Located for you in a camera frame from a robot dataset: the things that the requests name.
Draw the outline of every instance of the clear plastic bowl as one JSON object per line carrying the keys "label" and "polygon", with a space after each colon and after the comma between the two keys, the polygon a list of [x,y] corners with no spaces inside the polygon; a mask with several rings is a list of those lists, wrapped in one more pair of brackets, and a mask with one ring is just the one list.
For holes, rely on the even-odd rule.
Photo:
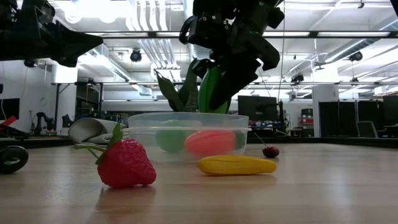
{"label": "clear plastic bowl", "polygon": [[243,154],[249,117],[209,113],[145,113],[129,118],[130,138],[156,162],[197,162],[206,156]]}

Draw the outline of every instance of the pink ball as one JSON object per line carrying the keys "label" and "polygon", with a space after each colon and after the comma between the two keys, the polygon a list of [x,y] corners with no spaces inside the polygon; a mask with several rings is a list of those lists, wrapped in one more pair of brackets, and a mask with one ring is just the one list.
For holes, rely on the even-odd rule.
{"label": "pink ball", "polygon": [[228,154],[235,148],[235,142],[232,131],[199,131],[185,140],[185,148],[196,156],[215,156]]}

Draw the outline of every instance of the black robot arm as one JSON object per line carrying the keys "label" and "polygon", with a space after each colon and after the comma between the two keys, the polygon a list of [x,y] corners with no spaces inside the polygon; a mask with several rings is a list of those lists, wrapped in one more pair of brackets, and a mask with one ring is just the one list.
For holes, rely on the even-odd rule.
{"label": "black robot arm", "polygon": [[197,44],[211,49],[194,69],[203,77],[208,68],[217,66],[222,78],[211,96],[215,110],[239,90],[257,79],[260,63],[263,70],[276,68],[279,52],[262,35],[267,26],[276,28],[284,14],[276,8],[283,0],[194,0],[193,16],[180,32],[183,44]]}
{"label": "black robot arm", "polygon": [[101,37],[71,31],[59,21],[46,0],[0,0],[0,61],[25,60],[28,67],[38,58],[76,67],[77,58],[103,43]]}

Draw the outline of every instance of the chair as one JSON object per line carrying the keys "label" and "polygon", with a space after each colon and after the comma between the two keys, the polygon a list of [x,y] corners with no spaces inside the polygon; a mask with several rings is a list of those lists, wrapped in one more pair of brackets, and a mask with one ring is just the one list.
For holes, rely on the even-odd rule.
{"label": "chair", "polygon": [[361,138],[379,137],[372,121],[358,121],[356,127]]}

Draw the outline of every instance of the red strawberry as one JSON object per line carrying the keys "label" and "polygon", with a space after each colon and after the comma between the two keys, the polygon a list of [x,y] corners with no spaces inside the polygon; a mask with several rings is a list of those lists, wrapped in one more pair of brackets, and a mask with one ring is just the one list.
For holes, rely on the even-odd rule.
{"label": "red strawberry", "polygon": [[113,130],[107,150],[98,146],[76,145],[77,149],[87,148],[103,151],[96,164],[102,182],[114,188],[132,187],[137,184],[149,185],[155,182],[156,171],[150,163],[144,147],[134,139],[122,140],[120,124]]}

